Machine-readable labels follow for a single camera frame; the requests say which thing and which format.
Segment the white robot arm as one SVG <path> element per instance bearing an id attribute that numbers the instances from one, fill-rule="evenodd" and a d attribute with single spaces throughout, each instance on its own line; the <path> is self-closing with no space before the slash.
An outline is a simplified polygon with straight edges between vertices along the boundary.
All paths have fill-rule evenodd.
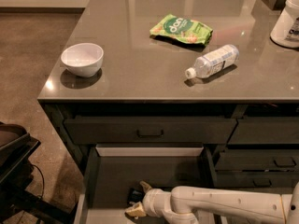
<path id="1" fill-rule="evenodd" d="M 169 224 L 200 224 L 205 211 L 222 217 L 242 217 L 258 224 L 299 224 L 299 185 L 291 194 L 178 186 L 170 191 L 140 183 L 144 197 L 125 213 L 134 218 L 162 217 Z"/>

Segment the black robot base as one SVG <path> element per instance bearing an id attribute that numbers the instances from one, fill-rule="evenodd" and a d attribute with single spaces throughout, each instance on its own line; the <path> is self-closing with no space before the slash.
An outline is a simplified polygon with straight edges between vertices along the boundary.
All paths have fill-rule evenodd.
<path id="1" fill-rule="evenodd" d="M 25 211 L 45 224 L 73 224 L 75 209 L 67 213 L 26 190 L 33 181 L 29 157 L 39 146 L 40 141 L 22 126 L 0 123 L 1 221 Z"/>

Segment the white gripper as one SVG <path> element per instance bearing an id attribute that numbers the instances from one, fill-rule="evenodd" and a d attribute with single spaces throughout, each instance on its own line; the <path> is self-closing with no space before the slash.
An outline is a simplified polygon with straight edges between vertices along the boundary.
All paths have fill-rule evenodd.
<path id="1" fill-rule="evenodd" d="M 152 186 L 140 181 L 140 186 L 146 193 L 142 202 L 133 203 L 132 206 L 125 209 L 125 213 L 130 217 L 166 217 L 167 212 L 171 210 L 170 196 L 168 191 L 153 189 Z"/>

